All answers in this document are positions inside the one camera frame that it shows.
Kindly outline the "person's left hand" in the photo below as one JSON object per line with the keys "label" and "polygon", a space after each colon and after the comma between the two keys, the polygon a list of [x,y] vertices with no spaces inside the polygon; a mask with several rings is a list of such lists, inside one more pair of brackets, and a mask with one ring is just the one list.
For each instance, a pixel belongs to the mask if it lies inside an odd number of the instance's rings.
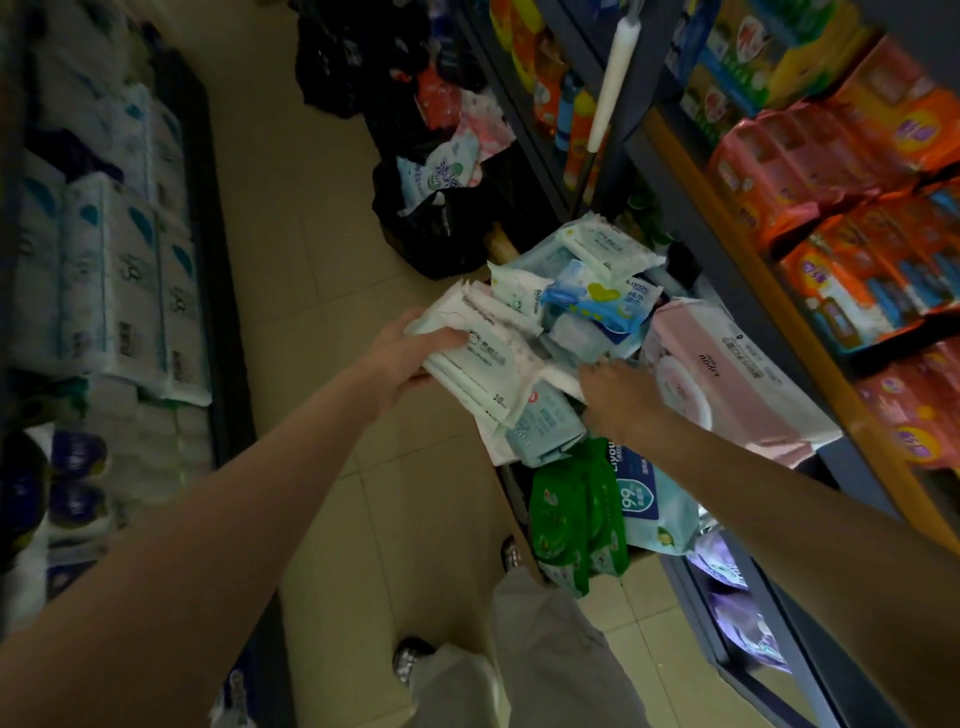
{"label": "person's left hand", "polygon": [[407,333],[425,311],[410,309],[391,321],[358,360],[366,392],[376,404],[377,416],[391,410],[408,391],[434,380],[425,363],[417,363],[418,334]]}

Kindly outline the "stack of white wipe packets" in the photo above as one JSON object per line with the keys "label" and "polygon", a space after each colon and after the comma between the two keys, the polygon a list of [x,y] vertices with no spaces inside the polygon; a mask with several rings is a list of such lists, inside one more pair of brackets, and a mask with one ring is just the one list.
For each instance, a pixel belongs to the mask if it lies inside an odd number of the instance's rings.
{"label": "stack of white wipe packets", "polygon": [[542,329],[492,293],[486,283],[458,281],[404,333],[468,334],[464,345],[429,355],[423,368],[487,431],[504,434],[519,422],[545,361],[531,345]]}

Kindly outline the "person's left forearm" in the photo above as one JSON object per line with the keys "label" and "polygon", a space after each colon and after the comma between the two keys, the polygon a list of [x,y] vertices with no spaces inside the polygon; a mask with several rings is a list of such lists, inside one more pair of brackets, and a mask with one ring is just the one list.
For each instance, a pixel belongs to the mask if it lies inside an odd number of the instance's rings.
{"label": "person's left forearm", "polygon": [[0,728],[204,728],[359,438],[372,358],[153,515],[0,646]]}

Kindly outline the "light blue wipe packet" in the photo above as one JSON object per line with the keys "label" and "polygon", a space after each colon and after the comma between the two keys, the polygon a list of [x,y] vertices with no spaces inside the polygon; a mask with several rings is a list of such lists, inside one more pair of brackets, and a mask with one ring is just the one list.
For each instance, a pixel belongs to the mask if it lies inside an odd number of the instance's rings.
{"label": "light blue wipe packet", "polygon": [[532,469],[568,457],[587,437],[567,395],[544,380],[534,385],[516,425],[506,432],[514,455]]}

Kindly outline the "blue wipe packet with heart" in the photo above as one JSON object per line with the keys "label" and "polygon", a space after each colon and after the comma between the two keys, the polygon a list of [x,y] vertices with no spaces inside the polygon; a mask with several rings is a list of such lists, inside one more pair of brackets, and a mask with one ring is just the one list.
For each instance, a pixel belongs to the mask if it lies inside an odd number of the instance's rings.
{"label": "blue wipe packet with heart", "polygon": [[594,322],[615,337],[641,332],[664,288],[642,277],[604,283],[579,259],[569,261],[541,295],[541,300]]}

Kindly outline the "small white wipe packet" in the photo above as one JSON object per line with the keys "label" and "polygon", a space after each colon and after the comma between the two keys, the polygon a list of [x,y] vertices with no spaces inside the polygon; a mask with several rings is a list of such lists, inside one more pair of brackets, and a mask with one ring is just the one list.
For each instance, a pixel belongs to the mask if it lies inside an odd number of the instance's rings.
{"label": "small white wipe packet", "polygon": [[544,295],[555,279],[492,261],[487,268],[492,297],[542,332],[547,308]]}

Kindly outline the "white wipe packet blue print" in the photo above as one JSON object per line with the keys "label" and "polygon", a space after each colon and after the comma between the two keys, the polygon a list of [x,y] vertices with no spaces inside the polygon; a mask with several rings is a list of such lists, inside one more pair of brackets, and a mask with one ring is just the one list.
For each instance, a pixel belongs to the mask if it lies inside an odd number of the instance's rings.
{"label": "white wipe packet blue print", "polygon": [[586,266],[598,280],[611,285],[666,265],[666,257],[638,242],[603,216],[584,213],[554,233],[554,240]]}

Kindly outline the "large pink wipe pack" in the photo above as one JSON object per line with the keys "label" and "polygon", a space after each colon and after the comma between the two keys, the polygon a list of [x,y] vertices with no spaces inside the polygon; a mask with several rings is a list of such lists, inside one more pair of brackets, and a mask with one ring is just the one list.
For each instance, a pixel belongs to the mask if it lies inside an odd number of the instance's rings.
{"label": "large pink wipe pack", "polygon": [[720,306],[678,297],[654,311],[639,359],[667,407],[788,468],[842,429]]}

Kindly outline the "green wipe pack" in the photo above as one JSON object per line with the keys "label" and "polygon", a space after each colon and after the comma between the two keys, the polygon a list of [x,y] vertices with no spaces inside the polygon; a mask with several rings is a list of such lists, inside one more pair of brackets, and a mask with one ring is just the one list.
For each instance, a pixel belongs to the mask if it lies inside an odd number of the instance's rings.
{"label": "green wipe pack", "polygon": [[575,599],[591,578],[622,577],[630,565],[610,442],[591,438],[534,470],[529,535],[539,569]]}

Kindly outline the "pink floral pack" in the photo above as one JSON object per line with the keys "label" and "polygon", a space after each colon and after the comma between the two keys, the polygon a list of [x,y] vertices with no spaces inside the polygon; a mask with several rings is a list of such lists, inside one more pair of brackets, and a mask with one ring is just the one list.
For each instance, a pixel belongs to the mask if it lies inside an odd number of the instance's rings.
{"label": "pink floral pack", "polygon": [[460,122],[455,140],[463,140],[466,160],[474,162],[468,186],[478,187],[483,179],[482,164],[507,150],[516,141],[496,98],[488,88],[482,92],[461,91]]}

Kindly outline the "row of pink packets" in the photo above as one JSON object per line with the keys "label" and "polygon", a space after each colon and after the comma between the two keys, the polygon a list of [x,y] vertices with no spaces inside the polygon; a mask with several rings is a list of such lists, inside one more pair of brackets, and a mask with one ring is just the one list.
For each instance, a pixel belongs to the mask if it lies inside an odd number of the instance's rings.
{"label": "row of pink packets", "polygon": [[897,172],[819,103],[740,121],[706,170],[740,231],[762,254],[825,217],[878,198],[893,187]]}

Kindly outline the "yellow green packs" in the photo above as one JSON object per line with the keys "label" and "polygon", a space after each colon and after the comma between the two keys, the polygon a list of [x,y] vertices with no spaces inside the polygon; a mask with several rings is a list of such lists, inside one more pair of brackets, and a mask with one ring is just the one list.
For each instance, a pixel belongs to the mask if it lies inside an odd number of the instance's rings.
{"label": "yellow green packs", "polygon": [[684,0],[664,64],[714,150],[740,121],[832,88],[879,33],[854,0]]}

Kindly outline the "stack of dark blue roll packs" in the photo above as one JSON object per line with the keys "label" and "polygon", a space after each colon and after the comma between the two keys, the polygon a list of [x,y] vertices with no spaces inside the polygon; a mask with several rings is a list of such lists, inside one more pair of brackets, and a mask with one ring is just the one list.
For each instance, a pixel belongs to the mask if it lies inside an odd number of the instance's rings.
{"label": "stack of dark blue roll packs", "polygon": [[0,641],[216,465],[208,401],[12,370],[0,389]]}

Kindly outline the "orange pink packs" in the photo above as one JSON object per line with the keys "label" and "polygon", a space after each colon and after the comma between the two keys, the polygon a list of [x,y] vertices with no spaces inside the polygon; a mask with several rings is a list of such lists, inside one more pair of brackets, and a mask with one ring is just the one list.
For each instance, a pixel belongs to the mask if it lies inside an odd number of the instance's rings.
{"label": "orange pink packs", "polygon": [[960,164],[960,99],[890,34],[875,44],[825,105],[873,148],[918,173]]}

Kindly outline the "white handled mop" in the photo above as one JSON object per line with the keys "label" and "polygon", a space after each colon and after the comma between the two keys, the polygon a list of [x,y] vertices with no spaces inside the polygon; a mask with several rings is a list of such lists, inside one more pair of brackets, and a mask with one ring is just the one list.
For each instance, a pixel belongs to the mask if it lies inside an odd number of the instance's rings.
{"label": "white handled mop", "polygon": [[616,25],[590,132],[584,148],[581,174],[574,191],[568,221],[580,216],[591,183],[594,164],[608,133],[630,63],[642,33],[642,10],[646,0],[629,0],[628,9]]}

